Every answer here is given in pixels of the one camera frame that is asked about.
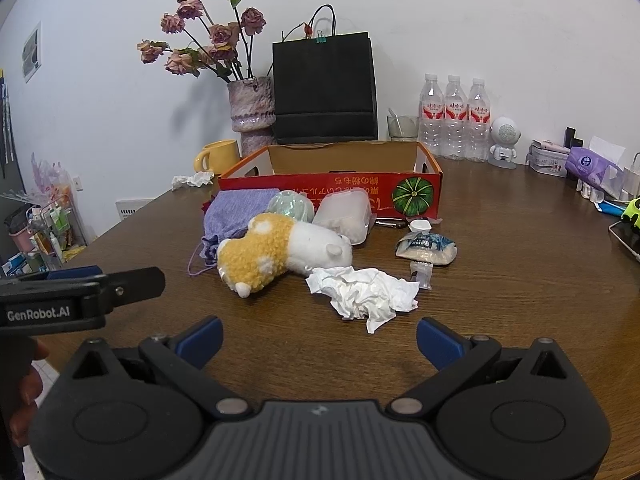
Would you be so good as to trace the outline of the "person left hand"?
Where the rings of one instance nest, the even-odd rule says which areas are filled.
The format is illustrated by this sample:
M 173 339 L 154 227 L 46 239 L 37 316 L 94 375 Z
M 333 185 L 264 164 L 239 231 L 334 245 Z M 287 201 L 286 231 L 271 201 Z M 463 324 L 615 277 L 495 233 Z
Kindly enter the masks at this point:
M 20 403 L 9 418 L 13 443 L 18 448 L 28 445 L 29 425 L 37 413 L 36 399 L 43 392 L 43 383 L 38 370 L 30 364 L 28 373 L 18 383 Z

